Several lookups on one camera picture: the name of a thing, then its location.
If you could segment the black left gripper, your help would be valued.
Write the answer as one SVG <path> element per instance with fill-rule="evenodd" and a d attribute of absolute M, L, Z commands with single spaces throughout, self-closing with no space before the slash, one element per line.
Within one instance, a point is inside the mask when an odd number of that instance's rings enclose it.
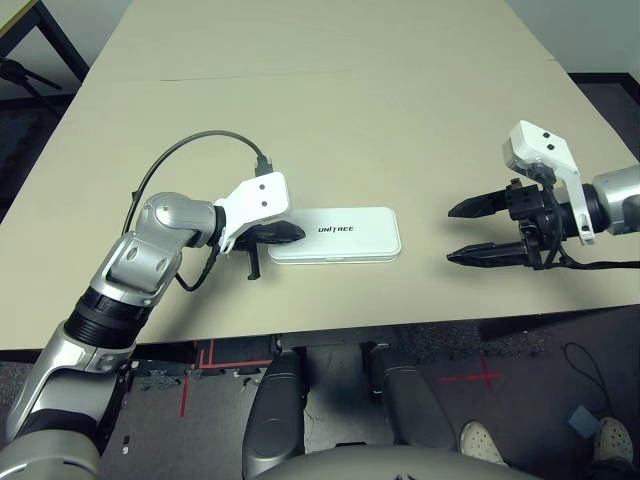
<path fill-rule="evenodd" d="M 301 236 L 305 236 L 305 231 L 298 225 L 287 221 L 278 221 L 268 225 L 251 227 L 236 239 L 233 249 L 247 253 L 249 260 L 247 279 L 254 281 L 261 277 L 258 252 L 260 244 L 288 244 L 300 240 Z"/>

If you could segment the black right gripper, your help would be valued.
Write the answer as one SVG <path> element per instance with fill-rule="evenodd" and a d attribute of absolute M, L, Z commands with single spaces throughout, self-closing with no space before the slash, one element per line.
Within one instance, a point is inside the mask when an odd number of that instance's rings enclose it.
<path fill-rule="evenodd" d="M 520 242 L 469 245 L 446 255 L 452 263 L 479 268 L 525 265 L 534 270 L 555 268 L 567 238 L 567 214 L 553 188 L 525 186 L 512 179 L 505 190 L 464 199 L 448 212 L 451 218 L 480 218 L 508 210 L 518 223 Z"/>

